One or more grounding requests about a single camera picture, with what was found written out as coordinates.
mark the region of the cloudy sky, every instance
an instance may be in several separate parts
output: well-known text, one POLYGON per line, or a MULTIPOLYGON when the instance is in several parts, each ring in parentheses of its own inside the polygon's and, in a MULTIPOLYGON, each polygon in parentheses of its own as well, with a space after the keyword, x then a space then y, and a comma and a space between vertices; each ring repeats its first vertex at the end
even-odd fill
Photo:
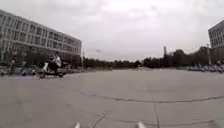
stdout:
POLYGON ((223 0, 0 0, 0 9, 75 36, 85 55, 142 59, 189 53, 224 19, 223 0))

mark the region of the building facade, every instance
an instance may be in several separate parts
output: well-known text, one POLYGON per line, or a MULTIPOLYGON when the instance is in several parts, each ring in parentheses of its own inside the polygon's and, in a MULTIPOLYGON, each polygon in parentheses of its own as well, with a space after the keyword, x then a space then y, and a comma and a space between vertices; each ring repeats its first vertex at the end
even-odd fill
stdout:
POLYGON ((48 55, 59 52, 62 60, 77 65, 81 46, 82 42, 77 38, 0 10, 1 61, 6 52, 24 56, 29 52, 48 55))
POLYGON ((208 30, 210 45, 216 60, 224 60, 224 20, 208 30))

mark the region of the scooter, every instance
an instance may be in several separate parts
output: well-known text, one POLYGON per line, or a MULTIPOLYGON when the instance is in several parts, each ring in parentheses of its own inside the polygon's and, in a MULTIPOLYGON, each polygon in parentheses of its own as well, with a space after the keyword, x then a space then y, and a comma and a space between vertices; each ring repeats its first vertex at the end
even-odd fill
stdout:
POLYGON ((59 76, 60 78, 62 78, 66 73, 63 70, 63 67, 65 65, 62 65, 60 68, 57 68, 57 71, 53 71, 50 67, 49 67, 49 63, 45 63, 44 67, 42 70, 39 71, 39 77, 40 78, 45 78, 46 76, 59 76))

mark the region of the street lamp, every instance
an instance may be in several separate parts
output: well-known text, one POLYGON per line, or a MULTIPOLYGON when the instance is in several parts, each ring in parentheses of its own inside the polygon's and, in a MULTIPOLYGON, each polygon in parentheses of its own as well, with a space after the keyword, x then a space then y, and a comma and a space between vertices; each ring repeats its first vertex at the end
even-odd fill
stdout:
POLYGON ((207 55, 208 55, 208 64, 211 65, 211 55, 210 55, 209 44, 207 44, 207 55))

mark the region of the concrete plaza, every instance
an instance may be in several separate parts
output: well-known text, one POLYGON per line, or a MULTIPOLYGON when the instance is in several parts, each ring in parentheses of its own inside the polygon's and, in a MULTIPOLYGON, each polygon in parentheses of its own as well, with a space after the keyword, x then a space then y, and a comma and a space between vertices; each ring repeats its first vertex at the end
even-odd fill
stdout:
POLYGON ((110 71, 0 77, 0 128, 224 128, 224 74, 110 71))

